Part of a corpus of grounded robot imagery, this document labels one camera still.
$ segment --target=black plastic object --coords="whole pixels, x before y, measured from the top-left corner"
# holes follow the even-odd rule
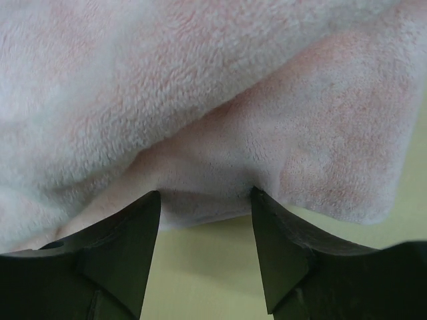
[[[154,191],[40,250],[0,255],[0,319],[139,319],[159,217]]]
[[[427,242],[375,250],[315,227],[258,189],[251,198],[275,320],[427,319]]]

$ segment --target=pink fabric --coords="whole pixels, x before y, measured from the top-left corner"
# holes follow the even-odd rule
[[[425,0],[0,0],[0,250],[152,189],[162,229],[253,185],[377,223],[426,67]]]

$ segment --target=pink fleece blanket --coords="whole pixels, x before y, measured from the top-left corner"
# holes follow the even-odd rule
[[[162,229],[254,185],[379,222],[426,67],[426,0],[0,0],[0,250],[152,189]]]

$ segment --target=pale yellow background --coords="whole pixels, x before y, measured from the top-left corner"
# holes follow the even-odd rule
[[[288,208],[343,238],[373,247],[427,239],[427,99],[385,222],[360,226]],[[266,315],[250,217],[160,233],[143,320],[272,320]]]

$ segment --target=yellow-green surface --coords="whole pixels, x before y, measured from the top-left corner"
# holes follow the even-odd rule
[[[360,226],[290,207],[321,228],[355,242],[385,247],[427,239],[427,99],[385,222]],[[160,233],[150,271],[143,320],[272,320],[266,315],[249,217]]]

